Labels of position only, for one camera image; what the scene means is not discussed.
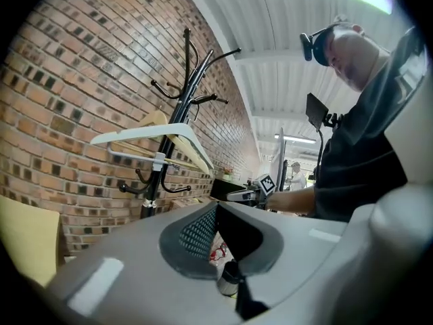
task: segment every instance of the man's arm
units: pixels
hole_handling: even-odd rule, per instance
[[[314,211],[314,208],[314,187],[297,192],[276,192],[266,203],[266,209],[299,214],[308,214]]]

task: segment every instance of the cable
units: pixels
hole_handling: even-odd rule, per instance
[[[322,159],[322,151],[323,151],[323,134],[322,132],[319,130],[317,130],[317,132],[319,133],[320,136],[320,149],[319,149],[319,155],[317,157],[317,166],[316,166],[316,183],[319,181],[319,165],[320,165],[320,161]]]

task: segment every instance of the brick wall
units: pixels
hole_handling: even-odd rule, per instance
[[[150,81],[181,85],[185,27],[202,57],[210,48],[221,53],[191,0],[42,0],[10,45],[1,71],[0,192],[60,212],[71,253],[138,218],[142,199],[118,185],[140,186],[134,169],[147,176],[151,165],[112,158],[89,141],[136,127],[159,107],[171,115],[175,101],[163,100]],[[202,105],[191,124],[216,171],[233,167],[235,178],[255,173],[251,126],[225,60],[207,72],[202,93],[230,100]],[[141,145],[158,148],[150,139]],[[211,178],[188,169],[170,170],[166,183],[192,190],[160,189],[157,212],[176,197],[206,195],[212,187]]]

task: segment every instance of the man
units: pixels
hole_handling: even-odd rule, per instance
[[[294,192],[296,190],[302,190],[306,186],[306,179],[304,173],[300,171],[300,163],[294,162],[291,166],[293,170],[293,177],[289,180],[290,182],[290,191]]]
[[[312,50],[318,63],[332,67],[342,81],[362,93],[328,141],[315,186],[275,193],[267,208],[349,221],[357,207],[375,203],[407,181],[384,130],[416,90],[423,77],[418,60],[427,63],[428,56],[414,28],[390,53],[348,22],[319,32]],[[409,80],[411,71],[414,79]]]

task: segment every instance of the wooden chair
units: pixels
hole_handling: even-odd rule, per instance
[[[58,267],[60,214],[0,196],[0,239],[16,269],[46,286]]]

